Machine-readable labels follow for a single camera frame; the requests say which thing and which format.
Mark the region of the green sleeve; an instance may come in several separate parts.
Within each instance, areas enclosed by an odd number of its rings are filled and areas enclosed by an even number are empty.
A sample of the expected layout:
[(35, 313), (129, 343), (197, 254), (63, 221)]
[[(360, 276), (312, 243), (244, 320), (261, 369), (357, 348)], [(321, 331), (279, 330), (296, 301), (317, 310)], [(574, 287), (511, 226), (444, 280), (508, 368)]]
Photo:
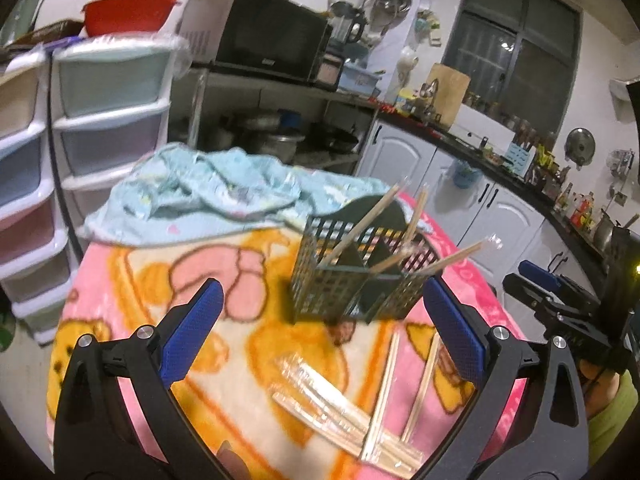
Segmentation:
[(631, 374), (620, 376), (613, 400), (588, 422), (589, 466), (592, 467), (612, 445), (638, 405), (638, 391)]

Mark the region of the white cabinet doors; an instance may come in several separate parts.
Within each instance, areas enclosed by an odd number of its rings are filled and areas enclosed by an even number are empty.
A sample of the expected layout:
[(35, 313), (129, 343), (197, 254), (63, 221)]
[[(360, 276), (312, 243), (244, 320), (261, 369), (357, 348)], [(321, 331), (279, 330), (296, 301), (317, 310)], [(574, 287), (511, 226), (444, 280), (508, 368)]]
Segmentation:
[[(483, 173), (472, 188), (462, 190), (452, 182), (456, 159)], [(499, 299), (504, 298), (503, 278), (523, 260), (567, 276), (595, 295), (601, 292), (601, 258), (548, 200), (446, 134), (396, 117), (377, 119), (356, 174), (388, 184), (407, 179), (412, 197), (427, 186), (426, 214), (457, 246), (497, 234), (503, 242), (500, 252), (480, 252), (473, 262)]]

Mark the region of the pink cartoon blanket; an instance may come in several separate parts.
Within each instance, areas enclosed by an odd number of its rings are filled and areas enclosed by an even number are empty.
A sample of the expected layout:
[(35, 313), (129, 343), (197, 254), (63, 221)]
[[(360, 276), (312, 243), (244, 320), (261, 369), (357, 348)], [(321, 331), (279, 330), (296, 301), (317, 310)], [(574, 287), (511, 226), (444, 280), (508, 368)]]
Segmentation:
[[(77, 339), (124, 339), (155, 325), (210, 278), (224, 310), (189, 373), (171, 390), (203, 441), (229, 445), (255, 479), (377, 479), (361, 463), (272, 400), (283, 384), (279, 356), (296, 354), (366, 413), (374, 409), (390, 338), (400, 344), (384, 428), (401, 436), (418, 392), (435, 327), (423, 304), (402, 321), (292, 322), (290, 283), (302, 238), (269, 228), (164, 247), (91, 244), (77, 270), (53, 339), (46, 397), (55, 424)], [(440, 347), (410, 445), (431, 455), (474, 393)]]

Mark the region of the light blue knife block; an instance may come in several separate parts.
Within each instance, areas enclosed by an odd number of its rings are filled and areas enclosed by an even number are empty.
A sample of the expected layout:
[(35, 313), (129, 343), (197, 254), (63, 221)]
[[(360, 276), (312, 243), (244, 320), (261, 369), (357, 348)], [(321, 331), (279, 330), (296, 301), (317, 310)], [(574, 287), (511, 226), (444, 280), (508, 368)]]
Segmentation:
[(503, 166), (511, 174), (524, 178), (535, 155), (536, 150), (532, 146), (524, 148), (524, 146), (511, 142), (506, 154), (503, 155)]

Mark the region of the blue plastic bag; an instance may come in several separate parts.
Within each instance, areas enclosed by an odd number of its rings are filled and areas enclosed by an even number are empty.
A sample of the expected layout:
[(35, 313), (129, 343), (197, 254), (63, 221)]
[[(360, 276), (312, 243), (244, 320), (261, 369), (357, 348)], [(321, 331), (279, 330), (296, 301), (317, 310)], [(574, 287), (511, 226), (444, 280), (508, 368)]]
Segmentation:
[(456, 159), (452, 164), (451, 179), (457, 188), (462, 190), (472, 188), (481, 177), (483, 177), (483, 173), (464, 160)]

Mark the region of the white box on counter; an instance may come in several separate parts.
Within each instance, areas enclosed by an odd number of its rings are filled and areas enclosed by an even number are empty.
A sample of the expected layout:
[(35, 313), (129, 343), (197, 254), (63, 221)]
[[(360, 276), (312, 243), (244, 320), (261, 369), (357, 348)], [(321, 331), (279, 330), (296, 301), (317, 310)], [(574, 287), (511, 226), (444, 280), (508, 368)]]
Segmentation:
[(460, 106), (449, 132), (474, 148), (478, 148), (487, 139), (486, 145), (500, 154), (506, 152), (514, 137), (514, 132), (500, 122), (464, 104)]

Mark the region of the light blue crumpled cloth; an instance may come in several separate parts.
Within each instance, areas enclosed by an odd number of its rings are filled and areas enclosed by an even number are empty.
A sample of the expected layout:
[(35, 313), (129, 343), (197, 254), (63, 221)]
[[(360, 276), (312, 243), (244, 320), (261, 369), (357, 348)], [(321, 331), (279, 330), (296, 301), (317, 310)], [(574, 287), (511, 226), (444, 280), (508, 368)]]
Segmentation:
[(138, 162), (85, 218), (94, 242), (155, 247), (288, 226), (333, 214), (353, 200), (382, 195), (377, 178), (286, 166), (242, 148), (205, 153), (171, 143)]

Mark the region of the wooden cutting board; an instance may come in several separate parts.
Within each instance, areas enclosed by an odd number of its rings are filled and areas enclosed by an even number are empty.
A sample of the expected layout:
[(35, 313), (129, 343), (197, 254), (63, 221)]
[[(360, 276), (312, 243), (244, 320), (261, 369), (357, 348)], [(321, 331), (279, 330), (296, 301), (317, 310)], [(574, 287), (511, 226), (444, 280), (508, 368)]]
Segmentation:
[(426, 83), (430, 84), (435, 79), (438, 80), (438, 89), (433, 103), (435, 114), (439, 117), (439, 125), (450, 128), (457, 118), (471, 78), (447, 65), (434, 63)]

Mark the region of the steel pot on shelf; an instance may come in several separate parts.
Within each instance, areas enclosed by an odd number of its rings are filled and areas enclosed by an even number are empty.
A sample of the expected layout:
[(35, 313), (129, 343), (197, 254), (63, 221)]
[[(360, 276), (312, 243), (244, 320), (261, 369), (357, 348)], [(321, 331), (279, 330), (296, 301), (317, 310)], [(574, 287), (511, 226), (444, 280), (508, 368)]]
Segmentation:
[(305, 140), (300, 133), (258, 132), (250, 136), (247, 151), (254, 155), (273, 156), (288, 164), (292, 162), (299, 144)]

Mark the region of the black wok on shelf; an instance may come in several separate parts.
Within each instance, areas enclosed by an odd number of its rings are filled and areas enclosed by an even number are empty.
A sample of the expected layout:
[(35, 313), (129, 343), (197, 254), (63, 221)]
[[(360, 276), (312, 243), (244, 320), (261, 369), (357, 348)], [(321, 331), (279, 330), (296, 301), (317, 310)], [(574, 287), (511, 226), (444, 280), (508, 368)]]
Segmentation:
[(311, 125), (308, 141), (319, 150), (337, 154), (352, 153), (359, 144), (359, 139), (354, 134), (322, 122)]

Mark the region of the pastel plastic drawer unit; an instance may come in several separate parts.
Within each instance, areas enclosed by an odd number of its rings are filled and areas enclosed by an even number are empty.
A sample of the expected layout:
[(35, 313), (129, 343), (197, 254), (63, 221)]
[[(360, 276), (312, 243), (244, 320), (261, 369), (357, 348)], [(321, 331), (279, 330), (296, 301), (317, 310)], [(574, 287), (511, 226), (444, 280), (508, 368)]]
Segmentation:
[(52, 146), (64, 192), (112, 188), (166, 144), (172, 82), (191, 60), (185, 39), (142, 32), (53, 51)]

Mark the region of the metal shelf rack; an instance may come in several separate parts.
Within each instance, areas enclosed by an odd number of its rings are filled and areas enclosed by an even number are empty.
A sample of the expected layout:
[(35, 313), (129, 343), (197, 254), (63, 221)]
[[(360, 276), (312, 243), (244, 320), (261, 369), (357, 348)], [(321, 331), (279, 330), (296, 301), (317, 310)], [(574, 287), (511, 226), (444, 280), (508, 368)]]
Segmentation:
[[(293, 165), (353, 174), (380, 108), (375, 100), (353, 93), (192, 68), (170, 90), (168, 140), (208, 152), (232, 146), (247, 150), (250, 141), (239, 124), (241, 118), (253, 116), (255, 122), (265, 122), (279, 115), (285, 129), (305, 137)], [(315, 148), (308, 134), (316, 122), (354, 134), (358, 146), (348, 154)]]

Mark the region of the hanging steel bowl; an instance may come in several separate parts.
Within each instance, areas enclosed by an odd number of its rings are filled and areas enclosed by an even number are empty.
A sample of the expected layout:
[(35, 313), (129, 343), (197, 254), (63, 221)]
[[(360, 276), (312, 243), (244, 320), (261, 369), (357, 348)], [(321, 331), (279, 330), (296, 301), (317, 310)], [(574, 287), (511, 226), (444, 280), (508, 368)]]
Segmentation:
[(412, 6), (412, 0), (374, 0), (373, 9), (391, 18), (404, 18)]

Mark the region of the black blender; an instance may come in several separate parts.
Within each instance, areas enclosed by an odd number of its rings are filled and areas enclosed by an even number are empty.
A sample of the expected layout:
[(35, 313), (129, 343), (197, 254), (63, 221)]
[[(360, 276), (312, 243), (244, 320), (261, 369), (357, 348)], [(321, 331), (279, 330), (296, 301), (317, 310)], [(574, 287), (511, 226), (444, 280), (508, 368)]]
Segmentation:
[(331, 41), (339, 47), (356, 44), (367, 25), (363, 8), (356, 8), (348, 1), (337, 1), (330, 6)]

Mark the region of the red plastic basin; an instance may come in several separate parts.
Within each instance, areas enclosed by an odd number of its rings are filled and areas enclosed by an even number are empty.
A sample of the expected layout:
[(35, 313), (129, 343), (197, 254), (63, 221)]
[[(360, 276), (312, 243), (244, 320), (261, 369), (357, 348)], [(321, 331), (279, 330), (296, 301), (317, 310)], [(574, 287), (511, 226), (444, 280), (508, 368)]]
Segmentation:
[(84, 5), (89, 37), (159, 32), (178, 0), (93, 0)]

